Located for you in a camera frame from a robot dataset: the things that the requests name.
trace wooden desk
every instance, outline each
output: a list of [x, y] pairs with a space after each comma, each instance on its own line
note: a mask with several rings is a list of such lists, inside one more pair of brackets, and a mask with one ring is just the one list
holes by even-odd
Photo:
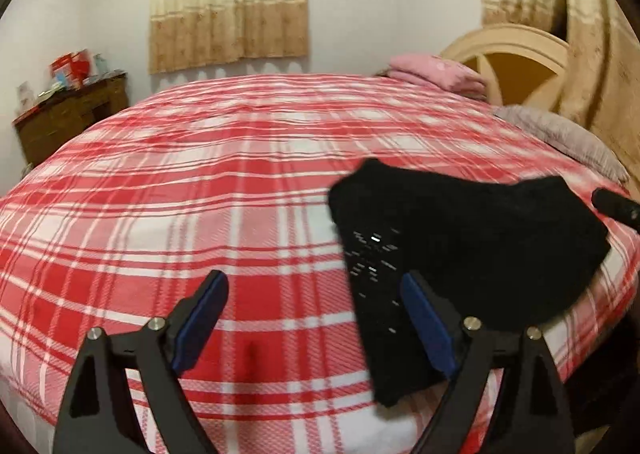
[[127, 108], [126, 73], [57, 92], [14, 120], [27, 162], [39, 165], [94, 123]]

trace blue object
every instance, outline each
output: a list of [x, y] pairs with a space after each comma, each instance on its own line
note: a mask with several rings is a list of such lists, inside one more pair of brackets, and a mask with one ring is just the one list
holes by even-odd
[[228, 296], [229, 281], [226, 275], [214, 270], [196, 293], [184, 300], [184, 310], [189, 313], [184, 315], [185, 323], [175, 337], [174, 358], [171, 362], [175, 373], [181, 374], [193, 369], [218, 322]]
[[[414, 273], [402, 277], [400, 295], [431, 365], [451, 380], [460, 368], [454, 335], [460, 325], [459, 316], [449, 301], [433, 294], [424, 279]], [[443, 312], [447, 313], [444, 317], [450, 317], [448, 323], [440, 318]]]

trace blue gripper pad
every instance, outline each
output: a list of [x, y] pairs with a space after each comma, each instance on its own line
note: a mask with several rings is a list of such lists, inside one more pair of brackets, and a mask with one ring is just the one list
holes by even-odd
[[416, 271], [402, 277], [400, 296], [431, 365], [451, 380], [465, 349], [460, 314]]
[[226, 275], [213, 270], [191, 297], [180, 300], [169, 315], [167, 344], [175, 373], [193, 369], [229, 295]]

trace bed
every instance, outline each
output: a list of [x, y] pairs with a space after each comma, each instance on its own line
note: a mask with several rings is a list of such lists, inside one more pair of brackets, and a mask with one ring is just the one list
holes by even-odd
[[[165, 315], [212, 269], [230, 297], [182, 386], [223, 453], [407, 452], [444, 392], [375, 404], [326, 193], [363, 158], [489, 182], [561, 174], [589, 206], [622, 189], [492, 116], [390, 78], [244, 76], [175, 87], [96, 124], [0, 201], [0, 400], [41, 453], [92, 326]], [[545, 327], [567, 379], [636, 294], [640, 239]], [[129, 372], [151, 450], [165, 452]], [[492, 373], [465, 446], [497, 395]]]

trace folded pink blanket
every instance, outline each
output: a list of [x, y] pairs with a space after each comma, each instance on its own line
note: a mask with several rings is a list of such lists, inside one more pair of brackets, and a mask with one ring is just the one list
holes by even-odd
[[484, 78], [477, 72], [459, 62], [444, 60], [439, 56], [399, 55], [394, 56], [389, 63], [397, 71], [410, 72], [450, 92], [476, 90], [478, 84], [482, 85], [482, 92], [484, 92], [486, 85]]
[[[409, 84], [424, 86], [438, 85], [434, 84], [434, 82], [431, 82], [430, 80], [425, 80], [421, 76], [413, 74], [412, 72], [398, 71], [397, 69], [390, 69], [386, 72], [386, 75], [389, 78], [402, 80], [403, 82], [408, 82]], [[452, 90], [452, 92], [455, 92], [456, 94], [460, 94], [462, 96], [484, 96], [486, 94], [486, 87], [484, 87], [484, 84], [481, 84], [480, 82], [467, 82], [466, 84], [463, 84], [463, 87], [464, 88]]]

